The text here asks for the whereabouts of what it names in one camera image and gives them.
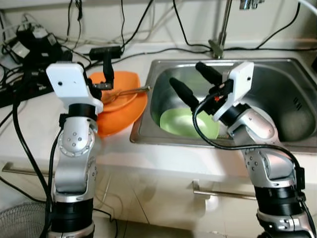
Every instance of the floor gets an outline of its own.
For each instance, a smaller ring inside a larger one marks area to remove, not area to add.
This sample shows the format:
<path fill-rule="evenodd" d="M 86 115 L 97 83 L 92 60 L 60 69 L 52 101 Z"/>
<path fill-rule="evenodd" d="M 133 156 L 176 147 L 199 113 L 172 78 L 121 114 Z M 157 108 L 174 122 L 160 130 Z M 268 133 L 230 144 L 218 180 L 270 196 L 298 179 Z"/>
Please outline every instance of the floor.
<path fill-rule="evenodd" d="M 108 218 L 94 218 L 96 225 L 94 238 L 114 238 L 115 223 Z M 193 232 L 189 230 L 159 227 L 144 223 L 118 221 L 117 238 L 237 238 L 221 234 Z"/>

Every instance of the metal spoon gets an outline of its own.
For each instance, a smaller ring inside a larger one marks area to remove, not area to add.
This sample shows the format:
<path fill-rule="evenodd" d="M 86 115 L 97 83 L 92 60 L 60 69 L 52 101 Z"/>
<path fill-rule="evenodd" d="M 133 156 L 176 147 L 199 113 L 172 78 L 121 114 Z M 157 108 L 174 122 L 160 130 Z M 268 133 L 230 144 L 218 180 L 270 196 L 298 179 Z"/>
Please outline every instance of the metal spoon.
<path fill-rule="evenodd" d="M 112 93 L 107 93 L 107 97 L 102 100 L 104 104 L 108 104 L 113 102 L 117 97 L 128 95 L 128 94 L 134 94 L 134 93 L 143 93 L 151 90 L 151 87 L 146 85 L 140 88 L 133 88 L 126 91 L 116 91 Z"/>

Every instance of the cabinet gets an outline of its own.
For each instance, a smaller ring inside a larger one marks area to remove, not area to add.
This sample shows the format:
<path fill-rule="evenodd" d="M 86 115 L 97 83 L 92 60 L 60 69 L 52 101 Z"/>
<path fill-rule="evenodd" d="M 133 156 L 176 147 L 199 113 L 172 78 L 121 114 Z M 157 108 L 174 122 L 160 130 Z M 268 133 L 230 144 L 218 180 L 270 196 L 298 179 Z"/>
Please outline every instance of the cabinet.
<path fill-rule="evenodd" d="M 44 198 L 36 176 L 1 173 L 30 195 Z M 194 178 L 163 176 L 99 166 L 94 207 L 124 221 L 254 238 L 263 232 L 256 219 L 256 200 L 194 194 Z M 251 184 L 200 181 L 201 191 L 254 193 Z M 316 222 L 317 190 L 305 191 Z M 94 212 L 94 217 L 104 217 Z"/>

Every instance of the faucet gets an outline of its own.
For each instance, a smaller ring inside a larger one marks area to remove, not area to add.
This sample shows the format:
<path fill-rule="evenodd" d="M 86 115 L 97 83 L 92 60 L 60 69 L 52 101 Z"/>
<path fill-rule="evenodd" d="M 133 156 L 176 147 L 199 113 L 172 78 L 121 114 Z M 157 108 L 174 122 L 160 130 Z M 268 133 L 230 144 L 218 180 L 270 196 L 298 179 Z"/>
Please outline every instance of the faucet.
<path fill-rule="evenodd" d="M 256 9 L 258 8 L 258 4 L 264 2 L 264 0 L 240 0 L 240 10 L 248 10 L 250 8 Z M 227 0 L 224 17 L 221 27 L 221 32 L 219 33 L 218 41 L 208 40 L 210 47 L 212 48 L 213 54 L 212 57 L 214 59 L 221 59 L 223 56 L 223 48 L 226 41 L 227 36 L 227 26 L 229 21 L 230 9 L 231 9 L 232 0 Z"/>

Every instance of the drawer handle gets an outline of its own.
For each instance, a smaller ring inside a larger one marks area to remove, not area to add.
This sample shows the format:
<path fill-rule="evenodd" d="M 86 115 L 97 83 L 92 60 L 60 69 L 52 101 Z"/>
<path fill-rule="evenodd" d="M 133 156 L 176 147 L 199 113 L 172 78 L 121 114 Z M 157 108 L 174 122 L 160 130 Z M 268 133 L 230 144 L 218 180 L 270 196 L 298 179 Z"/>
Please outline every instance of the drawer handle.
<path fill-rule="evenodd" d="M 19 175 L 33 175 L 37 176 L 34 170 L 28 170 L 28 169 L 18 169 L 13 166 L 12 162 L 7 162 L 5 166 L 2 169 L 2 172 L 5 173 L 12 173 L 12 174 L 19 174 Z M 43 176 L 48 177 L 49 172 L 48 171 L 42 171 Z"/>
<path fill-rule="evenodd" d="M 199 179 L 193 180 L 193 192 L 194 194 L 221 196 L 221 197 L 233 197 L 247 200 L 256 200 L 257 198 L 252 194 L 241 194 L 232 192 L 219 192 L 219 191 L 200 191 Z"/>

